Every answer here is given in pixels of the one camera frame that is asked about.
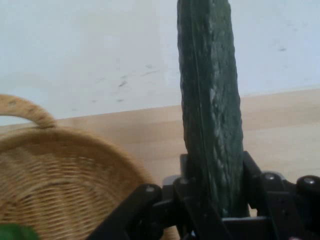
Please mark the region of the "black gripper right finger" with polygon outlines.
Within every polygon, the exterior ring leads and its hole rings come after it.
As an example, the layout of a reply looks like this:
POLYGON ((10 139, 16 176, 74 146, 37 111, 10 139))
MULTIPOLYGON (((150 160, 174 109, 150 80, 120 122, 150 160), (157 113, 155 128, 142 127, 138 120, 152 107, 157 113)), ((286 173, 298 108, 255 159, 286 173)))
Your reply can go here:
POLYGON ((320 225, 310 201, 298 195, 296 184, 281 174, 261 171, 251 155, 243 153, 244 192, 257 216, 245 220, 241 240, 318 240, 320 225))

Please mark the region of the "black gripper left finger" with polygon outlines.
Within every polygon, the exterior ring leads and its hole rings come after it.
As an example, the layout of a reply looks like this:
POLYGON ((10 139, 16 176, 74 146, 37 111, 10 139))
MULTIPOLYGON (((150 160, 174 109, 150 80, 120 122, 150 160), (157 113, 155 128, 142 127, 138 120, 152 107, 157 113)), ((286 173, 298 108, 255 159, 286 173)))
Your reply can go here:
POLYGON ((193 164, 180 156, 181 176, 160 187, 137 187, 88 236, 89 240, 159 240, 176 227, 182 240, 231 240, 233 237, 208 200, 200 193, 193 164))

